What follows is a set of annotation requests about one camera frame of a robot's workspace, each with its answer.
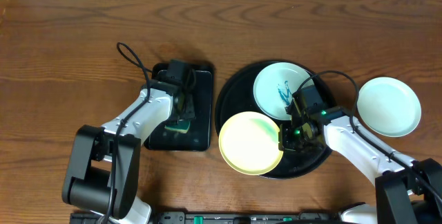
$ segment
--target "black plate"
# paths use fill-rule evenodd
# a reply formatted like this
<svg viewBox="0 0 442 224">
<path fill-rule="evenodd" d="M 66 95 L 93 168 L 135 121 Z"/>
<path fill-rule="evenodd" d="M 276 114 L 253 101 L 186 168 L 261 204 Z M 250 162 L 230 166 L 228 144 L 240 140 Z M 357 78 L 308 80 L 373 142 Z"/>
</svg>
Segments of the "black plate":
<svg viewBox="0 0 442 224">
<path fill-rule="evenodd" d="M 244 111 L 263 113 L 254 100 L 253 83 L 255 82 L 256 76 L 263 68 L 276 62 L 288 61 L 271 60 L 248 65 L 232 76 L 232 78 L 230 78 L 223 86 L 215 107 L 215 129 L 218 135 L 220 135 L 222 125 L 231 116 L 237 113 Z M 314 74 L 313 71 L 300 64 L 290 63 L 300 66 L 310 75 Z M 336 101 L 324 81 L 320 78 L 315 78 L 313 81 L 320 91 L 320 94 L 325 96 L 324 101 L 326 101 L 330 107 L 336 106 Z M 282 123 L 290 123 L 290 121 L 275 120 L 273 118 L 272 120 L 278 126 Z M 261 176 L 272 179 L 288 179 L 303 176 L 322 164 L 331 152 L 332 150 L 329 147 L 308 154 L 285 151 L 278 166 Z"/>
<path fill-rule="evenodd" d="M 153 67 L 152 77 L 165 73 L 168 64 Z M 191 121 L 187 133 L 178 133 L 164 128 L 161 123 L 144 142 L 151 150 L 165 151 L 205 151 L 210 146 L 213 102 L 213 69 L 211 66 L 192 65 L 196 72 L 196 84 L 193 89 L 193 103 L 196 118 Z"/>
</svg>

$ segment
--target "green sponge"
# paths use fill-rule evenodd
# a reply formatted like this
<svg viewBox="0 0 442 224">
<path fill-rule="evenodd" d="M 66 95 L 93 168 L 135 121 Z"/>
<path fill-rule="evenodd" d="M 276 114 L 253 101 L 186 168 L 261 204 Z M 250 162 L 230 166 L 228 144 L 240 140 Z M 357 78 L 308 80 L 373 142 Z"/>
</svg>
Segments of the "green sponge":
<svg viewBox="0 0 442 224">
<path fill-rule="evenodd" d="M 182 120 L 178 121 L 178 124 L 174 125 L 165 125 L 164 128 L 169 131 L 177 131 L 179 133 L 187 133 L 189 128 L 191 127 L 191 121 L 190 120 Z"/>
</svg>

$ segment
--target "round black tray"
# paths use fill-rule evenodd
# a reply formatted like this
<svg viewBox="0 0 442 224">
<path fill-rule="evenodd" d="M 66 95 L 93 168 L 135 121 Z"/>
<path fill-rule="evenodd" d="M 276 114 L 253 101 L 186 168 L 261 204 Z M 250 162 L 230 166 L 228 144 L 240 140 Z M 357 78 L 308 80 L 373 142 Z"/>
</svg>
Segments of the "round black tray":
<svg viewBox="0 0 442 224">
<path fill-rule="evenodd" d="M 237 113 L 244 111 L 263 113 L 254 100 L 253 83 L 255 82 L 256 76 L 263 68 L 276 62 L 288 61 L 271 60 L 248 65 L 233 75 L 222 87 L 215 106 L 215 129 L 218 135 L 220 135 L 222 125 L 231 116 Z M 300 64 L 294 62 L 290 63 L 300 66 L 310 75 L 314 74 L 313 71 Z M 320 94 L 324 96 L 324 101 L 328 103 L 329 107 L 336 106 L 336 101 L 334 100 L 332 92 L 329 90 L 324 81 L 322 81 L 320 78 L 315 78 L 313 81 Z M 275 120 L 273 118 L 272 120 L 278 126 L 282 123 L 289 122 L 284 120 Z M 329 147 L 325 147 L 315 151 L 314 153 L 308 154 L 285 151 L 278 166 L 261 176 L 271 179 L 288 179 L 303 176 L 322 164 L 325 159 L 328 158 L 331 152 L 332 150 Z"/>
</svg>

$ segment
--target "white plate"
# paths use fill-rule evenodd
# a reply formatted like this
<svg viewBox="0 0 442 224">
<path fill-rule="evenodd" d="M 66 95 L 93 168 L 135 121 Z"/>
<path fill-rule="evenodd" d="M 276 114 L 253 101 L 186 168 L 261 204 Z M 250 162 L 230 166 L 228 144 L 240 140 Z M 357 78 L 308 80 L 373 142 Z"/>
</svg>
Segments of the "white plate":
<svg viewBox="0 0 442 224">
<path fill-rule="evenodd" d="M 412 132 L 421 120 L 421 103 L 405 83 L 390 77 L 372 79 L 359 91 L 358 111 L 367 126 L 389 137 Z"/>
<path fill-rule="evenodd" d="M 277 120 L 290 120 L 285 107 L 291 102 L 292 93 L 309 77 L 305 69 L 288 62 L 268 65 L 255 79 L 253 96 L 256 104 L 268 116 Z M 303 87 L 314 85 L 309 80 Z"/>
<path fill-rule="evenodd" d="M 230 117 L 220 131 L 219 146 L 224 160 L 246 175 L 262 175 L 278 165 L 279 128 L 261 113 L 242 112 Z"/>
</svg>

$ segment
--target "blue drawing on plate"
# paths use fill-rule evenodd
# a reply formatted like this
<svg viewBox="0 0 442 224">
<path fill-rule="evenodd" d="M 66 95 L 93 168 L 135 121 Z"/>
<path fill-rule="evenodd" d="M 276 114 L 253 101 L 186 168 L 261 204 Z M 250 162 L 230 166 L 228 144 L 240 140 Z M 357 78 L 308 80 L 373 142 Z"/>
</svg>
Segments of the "blue drawing on plate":
<svg viewBox="0 0 442 224">
<path fill-rule="evenodd" d="M 290 91 L 290 88 L 289 88 L 289 81 L 285 81 L 284 85 L 285 85 L 285 88 L 281 89 L 280 85 L 278 84 L 278 92 L 279 92 L 279 95 L 281 96 L 281 99 L 285 102 L 285 104 L 287 106 L 289 106 L 290 105 L 290 101 L 291 101 L 291 99 L 289 100 L 289 98 L 291 98 L 291 91 Z"/>
</svg>

